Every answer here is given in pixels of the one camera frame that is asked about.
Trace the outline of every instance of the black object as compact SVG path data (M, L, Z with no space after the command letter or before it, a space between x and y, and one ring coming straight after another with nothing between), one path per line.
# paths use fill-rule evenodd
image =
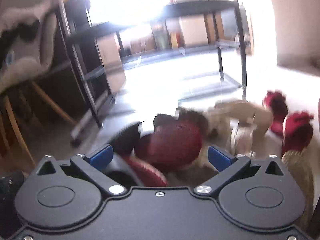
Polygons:
M120 155L129 156L140 139L139 126L142 122L134 123L116 134L109 144L113 150Z
M112 156L108 147L102 150ZM24 226L11 239L310 239L293 224L304 197L279 158L232 156L233 164L194 189L114 192L119 184L88 163L99 153L44 157L17 194Z
M172 115L157 114L155 116L155 118L153 119L153 127L154 127L154 130L156 131L156 128L158 126L166 125L166 124L173 123L176 121L177 121L177 119Z
M121 156L116 153L114 153L110 164L103 169L102 172L109 178L124 186L127 190L130 190L130 187L134 186L144 186L143 182L131 169L128 163L126 163Z
M68 38L70 32L76 33L80 29L86 29L91 26L87 14L87 4L88 0L69 0L63 4L62 13L65 11L65 15L60 15L59 20L64 22L64 40ZM100 73L99 76L95 76L94 79L90 80L86 80L84 77L92 70L103 66L96 40L88 39L74 46L67 45L66 50L84 101L91 110L92 117L98 127L101 128L102 123L98 117L96 100L105 91L108 93L108 97L113 97L113 95L105 73Z
M21 227L13 201L24 182L24 176L22 171L17 170L0 178L0 236L8 238Z
M314 239L318 239L320 235L319 221L320 221L320 199L318 199L316 208L313 212L311 221L307 229L307 234Z

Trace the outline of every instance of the red rubber ball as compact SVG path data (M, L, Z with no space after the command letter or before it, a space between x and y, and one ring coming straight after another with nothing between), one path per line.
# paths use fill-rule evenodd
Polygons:
M198 127L187 121L174 122L142 137L134 151L158 170L170 172L191 164L199 155L201 141Z

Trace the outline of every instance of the wall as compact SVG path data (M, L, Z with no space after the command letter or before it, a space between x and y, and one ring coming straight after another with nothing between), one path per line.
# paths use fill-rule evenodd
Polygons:
M320 0L272 0L278 65L320 58Z
M248 23L252 27L254 55L260 64L276 64L275 16L271 0L238 0L246 10Z

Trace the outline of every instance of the metal shelving unit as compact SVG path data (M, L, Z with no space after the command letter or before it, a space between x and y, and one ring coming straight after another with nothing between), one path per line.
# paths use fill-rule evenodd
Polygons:
M219 33L216 25L215 20L215 14L217 12L228 10L228 9L234 9L235 16L236 16L236 22L237 27L239 31L239 43L237 42L230 42L230 41L223 41L219 39ZM185 17L185 16L192 16L192 15L208 15L212 14L214 19L214 28L215 28L215 34L216 34L216 42L214 44L208 45L208 49L210 50L217 50L218 53L218 59L219 59L219 72L221 83L224 81L228 81L234 88L241 88L243 90L243 98L246 98L246 87L247 87L247 74L246 74L246 52L245 52L245 43L244 43L244 31L243 31L243 25L242 20L240 17L240 8L237 1L228 1L228 0L200 0L200 1L190 1L190 2L182 2L182 3L175 3L170 4L164 7L162 13L150 20L150 22L153 21L163 21L169 18L176 18L176 17ZM105 22L99 25L95 25L89 28L86 28L84 30L70 33L68 29L68 22L67 18L64 16L62 19L65 20L64 26L65 26L65 32L66 32L66 39L65 44L67 47L67 52L69 55L69 58L71 60L71 64L73 67L73 70L76 74L76 78L79 84L79 87L81 89L82 94L85 97L85 101L87 103L87 106L91 110L92 116L95 119L97 125L100 127L101 122L99 120L97 109L98 106L96 102L93 100L92 94L90 90L87 88L87 82L89 80L92 80L94 78L97 78L100 73L104 73L103 66L99 66L96 69L90 71L87 75L84 75L82 73L82 67L81 64L81 51L78 49L79 44L82 42L88 41L88 40L95 40L97 38L106 36L106 35L114 35L114 33L117 33L119 35L120 31L123 31L125 29L131 28L133 26L123 26L123 25L116 25L111 22ZM242 66L242 84L237 83L232 78L227 76L223 72L223 64L222 64L222 56L221 56L221 50L222 49L234 49L234 48L240 48L240 56L241 56L241 66ZM186 51L192 49L196 51L196 48L186 48ZM117 71L117 66L114 68L111 68L112 72ZM219 87L219 92L230 92L231 87Z

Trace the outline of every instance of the shelf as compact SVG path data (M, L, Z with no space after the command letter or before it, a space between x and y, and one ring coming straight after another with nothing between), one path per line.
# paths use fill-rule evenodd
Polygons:
M122 66L119 64L116 65L106 65L104 67L99 66L94 70L90 71L84 76L84 81L89 81L91 79L95 79L105 74L113 74L116 72L122 72L123 70L128 70L131 68L152 64L160 61L169 60L173 57L183 57L183 56L190 56L193 54L200 54L200 53L208 53L210 51L216 51L217 48L220 47L222 49L235 49L239 48L238 42L233 41L225 41L220 40L216 44L213 45L203 45L197 47L189 47L189 48L175 48L175 49L166 49L166 50L151 50L141 53L136 53L133 55L129 55L123 57L121 59Z
M150 19L148 22L199 14L213 14L215 12L220 12L232 8L239 8L238 2L228 0L200 0L175 3L164 6L164 9L159 14L159 16L154 19ZM66 44L71 45L81 43L89 39L96 39L131 27L134 26L117 25L111 22L101 23L70 35L66 40Z

